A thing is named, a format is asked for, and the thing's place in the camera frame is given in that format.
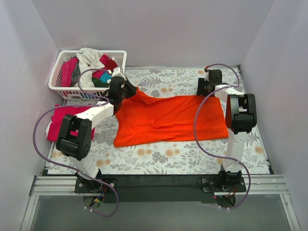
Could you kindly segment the orange t shirt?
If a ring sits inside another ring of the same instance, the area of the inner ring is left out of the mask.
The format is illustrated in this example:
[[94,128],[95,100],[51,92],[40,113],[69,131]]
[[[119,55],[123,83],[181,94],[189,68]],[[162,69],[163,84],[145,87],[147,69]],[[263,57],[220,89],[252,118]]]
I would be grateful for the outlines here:
[[229,134],[220,100],[203,96],[154,98],[138,90],[116,113],[115,147],[159,141],[226,139]]

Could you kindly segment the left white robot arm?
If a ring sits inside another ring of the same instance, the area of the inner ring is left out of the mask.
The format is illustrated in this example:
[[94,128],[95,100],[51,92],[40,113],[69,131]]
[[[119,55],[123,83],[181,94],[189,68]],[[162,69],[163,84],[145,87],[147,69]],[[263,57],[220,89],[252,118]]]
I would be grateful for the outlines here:
[[112,77],[109,89],[95,106],[82,113],[63,117],[56,149],[72,161],[77,169],[77,178],[93,193],[98,192],[103,184],[99,178],[101,172],[89,156],[92,130],[105,119],[114,116],[122,102],[136,93],[137,87],[126,77]]

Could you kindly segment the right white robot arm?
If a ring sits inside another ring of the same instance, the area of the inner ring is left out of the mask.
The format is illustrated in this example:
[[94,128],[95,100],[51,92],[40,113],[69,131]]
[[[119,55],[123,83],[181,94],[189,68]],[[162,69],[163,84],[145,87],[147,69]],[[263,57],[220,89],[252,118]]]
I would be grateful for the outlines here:
[[225,124],[228,129],[227,154],[223,158],[218,174],[202,179],[205,192],[223,192],[240,189],[246,191],[242,178],[242,157],[248,134],[257,124],[254,94],[242,93],[235,87],[222,82],[219,69],[205,69],[206,77],[198,79],[197,95],[206,100],[217,97],[226,103]]

